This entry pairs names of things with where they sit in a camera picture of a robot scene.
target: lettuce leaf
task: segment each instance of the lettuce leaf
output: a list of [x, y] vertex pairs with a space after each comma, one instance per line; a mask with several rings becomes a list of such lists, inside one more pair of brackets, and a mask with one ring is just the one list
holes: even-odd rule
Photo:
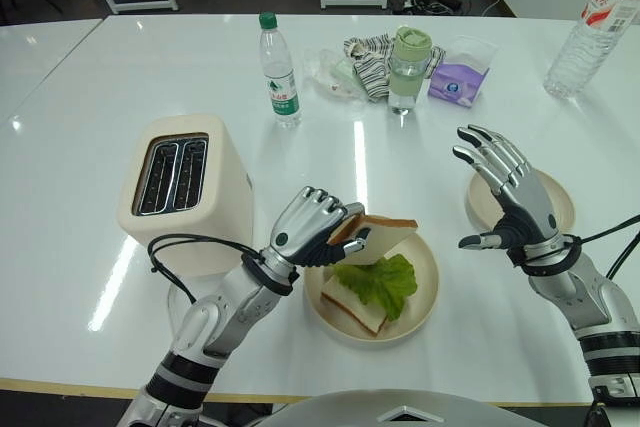
[[413, 266], [402, 254], [383, 257], [372, 265], [336, 264], [333, 273], [342, 285], [358, 294], [363, 304], [380, 304], [389, 320], [400, 317], [405, 298], [418, 289]]

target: green bottle cap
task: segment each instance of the green bottle cap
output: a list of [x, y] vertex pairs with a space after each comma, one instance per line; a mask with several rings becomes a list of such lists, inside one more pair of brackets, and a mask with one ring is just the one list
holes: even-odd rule
[[260, 14], [260, 27], [263, 29], [275, 29], [278, 27], [276, 14], [273, 12], [262, 12]]
[[400, 27], [393, 44], [393, 55], [409, 62], [427, 58], [431, 52], [431, 37], [418, 29]]

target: toaster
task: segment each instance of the toaster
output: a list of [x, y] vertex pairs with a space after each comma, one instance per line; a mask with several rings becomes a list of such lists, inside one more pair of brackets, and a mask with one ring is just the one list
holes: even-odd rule
[[[118, 223], [145, 249], [164, 234], [198, 234], [251, 245], [251, 180], [222, 120], [168, 117], [142, 134], [124, 181]], [[182, 276], [227, 272], [240, 254], [215, 243], [163, 249], [158, 260]]]

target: robotic hand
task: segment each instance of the robotic hand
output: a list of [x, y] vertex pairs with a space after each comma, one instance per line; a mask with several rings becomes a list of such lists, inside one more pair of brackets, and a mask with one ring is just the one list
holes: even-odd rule
[[169, 353], [118, 427], [195, 427], [229, 354], [291, 293], [296, 265], [328, 265], [364, 249], [367, 229], [352, 240], [327, 243], [341, 222], [363, 212], [360, 203], [345, 206], [321, 189], [302, 189], [276, 221], [260, 255], [243, 254], [242, 264], [225, 275], [218, 291], [191, 306]]
[[560, 234], [551, 201], [524, 155], [503, 136], [482, 127], [461, 127], [458, 136], [480, 155], [459, 146], [453, 148], [453, 154], [482, 176], [504, 211], [492, 232], [465, 237], [459, 247], [510, 249], [557, 242]]
[[579, 340], [598, 402], [640, 408], [640, 323], [624, 292], [602, 276], [580, 243], [558, 232], [553, 207], [535, 171], [500, 134], [470, 125], [454, 147], [491, 188], [504, 216], [493, 231], [463, 238], [465, 249], [508, 249], [536, 293], [564, 314]]

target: purple package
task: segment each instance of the purple package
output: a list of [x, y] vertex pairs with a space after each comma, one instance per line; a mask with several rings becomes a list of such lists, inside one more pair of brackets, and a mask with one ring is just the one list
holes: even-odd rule
[[495, 45], [483, 40], [458, 37], [433, 72], [429, 95], [471, 107], [495, 51]]

